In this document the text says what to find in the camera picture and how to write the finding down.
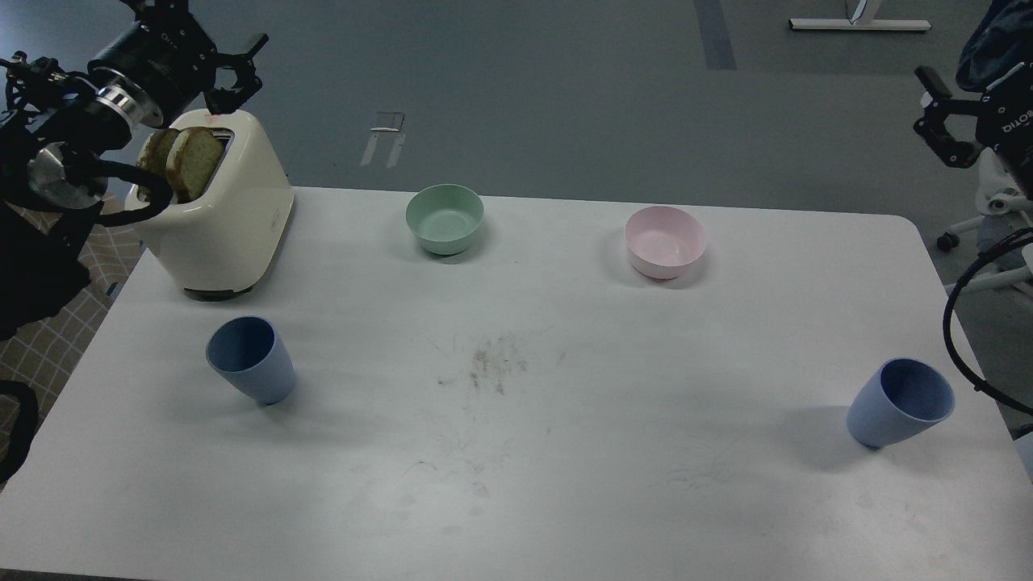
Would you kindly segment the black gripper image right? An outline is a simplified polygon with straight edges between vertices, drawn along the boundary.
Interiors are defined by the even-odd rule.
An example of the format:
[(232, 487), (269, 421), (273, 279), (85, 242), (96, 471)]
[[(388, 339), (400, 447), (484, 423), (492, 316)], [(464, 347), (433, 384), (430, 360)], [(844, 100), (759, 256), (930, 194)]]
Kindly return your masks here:
[[(922, 117), (914, 122), (914, 132), (948, 169), (971, 169), (981, 146), (992, 148), (1008, 162), (1031, 161), (1031, 85), (999, 85), (982, 95), (981, 100), (953, 97), (933, 67), (914, 69), (925, 89), (920, 100)], [(977, 143), (957, 140), (946, 127), (948, 115), (979, 115)]]

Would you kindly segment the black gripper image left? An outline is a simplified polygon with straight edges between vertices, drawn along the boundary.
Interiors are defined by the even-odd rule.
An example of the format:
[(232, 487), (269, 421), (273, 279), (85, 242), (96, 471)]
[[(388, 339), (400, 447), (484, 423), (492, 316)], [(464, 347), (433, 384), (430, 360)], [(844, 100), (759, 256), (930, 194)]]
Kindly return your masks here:
[(140, 124), (169, 125), (197, 96), (214, 115), (243, 108), (262, 87), (255, 56), (268, 33), (217, 52), (188, 1), (129, 1), (134, 22), (87, 64), (95, 85), (116, 84), (144, 108)]

